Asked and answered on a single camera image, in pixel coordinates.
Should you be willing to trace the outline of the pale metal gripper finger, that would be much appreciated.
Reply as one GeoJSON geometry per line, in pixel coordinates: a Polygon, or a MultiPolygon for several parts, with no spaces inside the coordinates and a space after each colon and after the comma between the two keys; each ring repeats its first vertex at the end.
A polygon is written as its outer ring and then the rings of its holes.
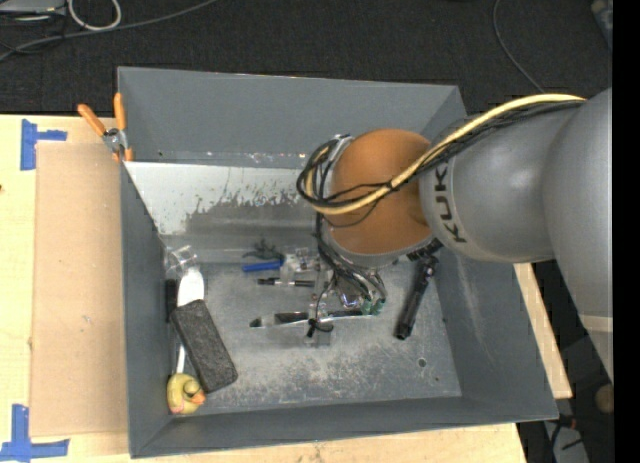
{"type": "Polygon", "coordinates": [[[278,312],[256,317],[249,328],[265,340],[283,347],[329,346],[334,325],[312,318],[308,312],[278,312]]]}
{"type": "Polygon", "coordinates": [[[271,267],[272,275],[260,277],[257,284],[273,287],[297,287],[315,289],[326,284],[325,272],[319,260],[308,249],[286,253],[279,266],[271,267]]]}

